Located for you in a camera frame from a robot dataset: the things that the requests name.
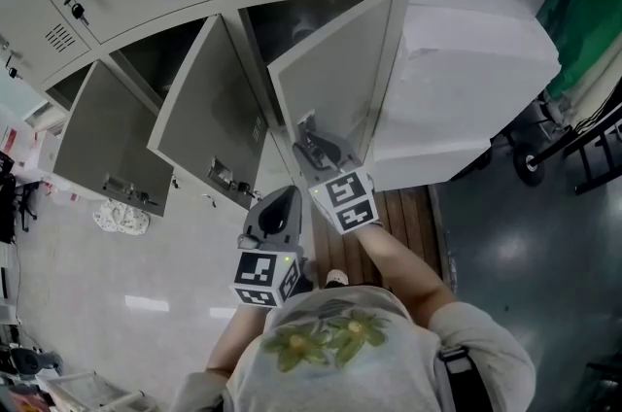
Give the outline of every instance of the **white bag on floor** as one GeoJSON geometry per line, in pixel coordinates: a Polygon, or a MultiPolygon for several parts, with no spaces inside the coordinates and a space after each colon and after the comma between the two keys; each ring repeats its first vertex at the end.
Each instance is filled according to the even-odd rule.
{"type": "Polygon", "coordinates": [[[93,219],[103,230],[140,236],[149,227],[149,216],[134,207],[112,199],[104,201],[93,219]]]}

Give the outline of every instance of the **wooden floor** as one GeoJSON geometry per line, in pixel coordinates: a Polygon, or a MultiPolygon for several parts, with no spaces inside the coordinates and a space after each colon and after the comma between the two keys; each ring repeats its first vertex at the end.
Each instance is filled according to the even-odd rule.
{"type": "MultiPolygon", "coordinates": [[[[384,227],[441,275],[432,203],[427,186],[376,192],[376,207],[384,227]]],[[[313,208],[313,235],[320,286],[333,268],[348,274],[350,284],[385,286],[380,272],[354,234],[339,235],[313,208]]]]}

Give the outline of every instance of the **flower center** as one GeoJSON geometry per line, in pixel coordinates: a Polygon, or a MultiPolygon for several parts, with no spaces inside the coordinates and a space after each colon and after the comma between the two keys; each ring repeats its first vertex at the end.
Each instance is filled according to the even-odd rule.
{"type": "Polygon", "coordinates": [[[363,326],[361,326],[361,323],[352,321],[350,324],[348,324],[348,330],[354,332],[355,334],[359,334],[359,332],[363,330],[363,326]]]}
{"type": "Polygon", "coordinates": [[[301,338],[296,334],[290,337],[290,347],[292,348],[292,350],[302,350],[305,345],[306,343],[304,341],[304,338],[301,338]]]}

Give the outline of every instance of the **white shoe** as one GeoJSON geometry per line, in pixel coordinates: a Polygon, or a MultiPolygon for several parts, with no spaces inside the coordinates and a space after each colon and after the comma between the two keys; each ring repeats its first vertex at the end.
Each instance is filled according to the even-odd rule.
{"type": "Polygon", "coordinates": [[[343,286],[348,286],[350,284],[347,274],[337,268],[333,268],[327,276],[327,284],[333,281],[335,283],[342,284],[343,286]]]}

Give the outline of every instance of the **green flower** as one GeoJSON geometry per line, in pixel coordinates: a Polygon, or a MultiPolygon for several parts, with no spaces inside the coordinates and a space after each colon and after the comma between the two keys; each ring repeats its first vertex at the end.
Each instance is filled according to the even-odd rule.
{"type": "Polygon", "coordinates": [[[328,365],[322,347],[328,340],[327,332],[314,332],[315,323],[301,326],[284,326],[276,330],[276,336],[265,341],[261,347],[268,354],[279,354],[279,370],[288,372],[301,361],[314,365],[328,365]]]}
{"type": "Polygon", "coordinates": [[[371,346],[380,346],[387,337],[379,329],[383,328],[383,320],[375,315],[367,315],[360,310],[353,310],[349,318],[336,317],[328,321],[334,333],[327,348],[337,350],[335,363],[342,368],[363,347],[366,342],[371,346]]]}

